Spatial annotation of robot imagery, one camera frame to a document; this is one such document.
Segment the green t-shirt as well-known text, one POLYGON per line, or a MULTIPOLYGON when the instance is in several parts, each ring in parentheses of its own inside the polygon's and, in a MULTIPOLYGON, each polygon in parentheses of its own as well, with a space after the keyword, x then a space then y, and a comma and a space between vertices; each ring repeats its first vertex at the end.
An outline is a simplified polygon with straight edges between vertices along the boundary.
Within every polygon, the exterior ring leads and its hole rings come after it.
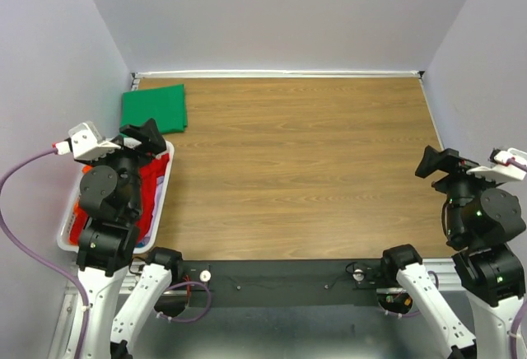
POLYGON ((183 84, 123 93, 120 126, 154 119, 161 134, 182 133, 188 126, 183 84))

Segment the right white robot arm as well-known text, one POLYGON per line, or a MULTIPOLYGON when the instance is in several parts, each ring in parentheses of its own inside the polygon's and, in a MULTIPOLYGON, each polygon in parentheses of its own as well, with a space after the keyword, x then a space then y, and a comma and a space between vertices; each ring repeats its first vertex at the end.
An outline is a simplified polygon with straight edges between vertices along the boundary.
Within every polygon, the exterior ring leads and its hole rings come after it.
POLYGON ((445 358, 524 358, 525 269, 509 246, 526 230, 519 199, 502 186, 526 177, 526 154, 494 149, 491 166, 481 166, 446 148, 424 149, 415 175, 442 171, 433 183, 445 195, 441 223, 455 254, 455 271, 469 300, 475 330, 470 332, 429 278, 411 245, 384 251, 380 280, 400 286, 426 320, 445 358))

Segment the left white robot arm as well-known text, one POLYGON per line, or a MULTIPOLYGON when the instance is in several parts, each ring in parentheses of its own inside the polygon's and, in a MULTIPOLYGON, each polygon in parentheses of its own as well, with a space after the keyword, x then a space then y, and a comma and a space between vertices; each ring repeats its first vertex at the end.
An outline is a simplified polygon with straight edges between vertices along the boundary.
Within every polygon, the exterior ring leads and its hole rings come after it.
POLYGON ((88 223, 77 244, 80 298, 64 356, 130 358, 158 298, 183 277, 181 254, 156 248, 128 299, 118 304, 140 233, 140 170, 166 154, 166 140, 154 119, 126 124, 112 139, 91 122, 68 134, 74 160, 90 170, 79 185, 79 207, 88 223))

